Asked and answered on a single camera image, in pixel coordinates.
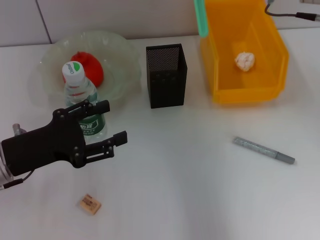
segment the green handle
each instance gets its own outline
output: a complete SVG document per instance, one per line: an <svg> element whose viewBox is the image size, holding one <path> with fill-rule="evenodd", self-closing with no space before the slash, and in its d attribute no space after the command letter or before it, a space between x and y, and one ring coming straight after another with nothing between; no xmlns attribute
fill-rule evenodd
<svg viewBox="0 0 320 240"><path fill-rule="evenodd" d="M202 38L208 36L208 22L207 22L207 13L205 0L194 0L194 8L196 21L198 23L198 32Z"/></svg>

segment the yellow plastic bin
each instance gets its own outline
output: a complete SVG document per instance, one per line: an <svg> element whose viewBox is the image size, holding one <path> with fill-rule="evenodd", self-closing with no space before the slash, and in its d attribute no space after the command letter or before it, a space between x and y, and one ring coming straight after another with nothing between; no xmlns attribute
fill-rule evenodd
<svg viewBox="0 0 320 240"><path fill-rule="evenodd" d="M289 54L265 7L264 0L205 1L209 34L201 52L214 102L264 102L285 88ZM235 63L242 52L255 55L248 72Z"/></svg>

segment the eraser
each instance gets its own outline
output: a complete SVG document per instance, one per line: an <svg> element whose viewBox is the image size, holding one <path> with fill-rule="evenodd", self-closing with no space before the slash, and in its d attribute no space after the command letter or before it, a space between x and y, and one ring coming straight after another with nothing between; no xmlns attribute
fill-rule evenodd
<svg viewBox="0 0 320 240"><path fill-rule="evenodd" d="M80 206L86 210L88 213L95 215L96 212L101 207L101 203L98 202L95 198L90 196L89 194L86 194L84 198L80 202Z"/></svg>

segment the crumpled paper ball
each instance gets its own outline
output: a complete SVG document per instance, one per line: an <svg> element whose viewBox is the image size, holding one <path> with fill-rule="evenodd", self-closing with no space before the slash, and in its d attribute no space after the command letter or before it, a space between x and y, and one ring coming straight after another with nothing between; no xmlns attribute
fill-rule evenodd
<svg viewBox="0 0 320 240"><path fill-rule="evenodd" d="M254 66L256 58L251 52L242 52L238 54L234 61L238 68L247 72Z"/></svg>

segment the green bottle label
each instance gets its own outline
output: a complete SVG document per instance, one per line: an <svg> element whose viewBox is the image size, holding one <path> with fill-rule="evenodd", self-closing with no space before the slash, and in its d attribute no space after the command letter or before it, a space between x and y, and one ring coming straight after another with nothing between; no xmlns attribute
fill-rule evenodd
<svg viewBox="0 0 320 240"><path fill-rule="evenodd" d="M91 136L99 133L105 127L105 118L103 115L97 114L89 116L79 121L83 135Z"/></svg>

